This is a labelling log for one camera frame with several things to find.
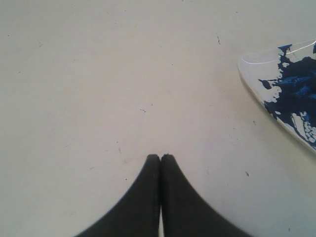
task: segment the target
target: blue paint spill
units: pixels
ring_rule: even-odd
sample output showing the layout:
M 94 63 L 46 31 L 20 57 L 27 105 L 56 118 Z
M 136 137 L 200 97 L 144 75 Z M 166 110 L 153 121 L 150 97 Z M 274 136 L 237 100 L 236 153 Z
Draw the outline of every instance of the blue paint spill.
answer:
M 267 90 L 274 86 L 281 89 L 276 102 L 265 101 L 264 106 L 275 119 L 293 127 L 304 141 L 316 148 L 316 60 L 305 57 L 301 61 L 291 62 L 286 57 L 291 46 L 279 47 L 283 52 L 278 64 L 281 76 L 274 80 L 259 80 Z M 300 131 L 293 114 L 300 117 Z

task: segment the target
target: white floor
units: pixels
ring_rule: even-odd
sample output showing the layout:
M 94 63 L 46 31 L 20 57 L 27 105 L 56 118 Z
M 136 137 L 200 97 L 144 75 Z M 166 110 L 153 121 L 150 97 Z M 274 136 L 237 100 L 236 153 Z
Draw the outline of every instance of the white floor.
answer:
M 74 236 L 152 153 L 175 155 L 203 198 L 250 234 L 315 236 L 316 156 L 237 71 L 243 53 L 313 39 L 315 8 L 0 1 L 0 236 Z

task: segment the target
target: paint splatter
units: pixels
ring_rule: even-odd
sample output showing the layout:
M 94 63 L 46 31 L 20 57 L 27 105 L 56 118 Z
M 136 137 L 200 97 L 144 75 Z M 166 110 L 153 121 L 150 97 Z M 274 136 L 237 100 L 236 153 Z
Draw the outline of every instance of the paint splatter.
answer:
M 259 80 L 262 86 L 270 90 L 277 86 L 281 89 L 274 101 L 265 101 L 264 105 L 275 119 L 290 125 L 308 144 L 316 149 L 316 60 L 305 57 L 291 62 L 286 56 L 292 45 L 279 47 L 278 64 L 281 76 L 271 80 Z

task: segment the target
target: blue paint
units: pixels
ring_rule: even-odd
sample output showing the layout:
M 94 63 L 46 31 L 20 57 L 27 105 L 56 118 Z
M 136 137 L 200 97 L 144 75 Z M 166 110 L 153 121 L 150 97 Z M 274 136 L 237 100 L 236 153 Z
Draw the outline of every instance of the blue paint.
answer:
M 286 57 L 290 48 L 291 45 L 279 47 L 283 52 L 278 64 L 281 76 L 275 80 L 259 80 L 267 90 L 274 86 L 281 89 L 276 102 L 265 101 L 264 106 L 275 119 L 292 126 L 304 141 L 316 148 L 316 60 L 305 57 L 301 61 L 291 62 Z M 303 134 L 297 130 L 293 114 L 300 117 Z

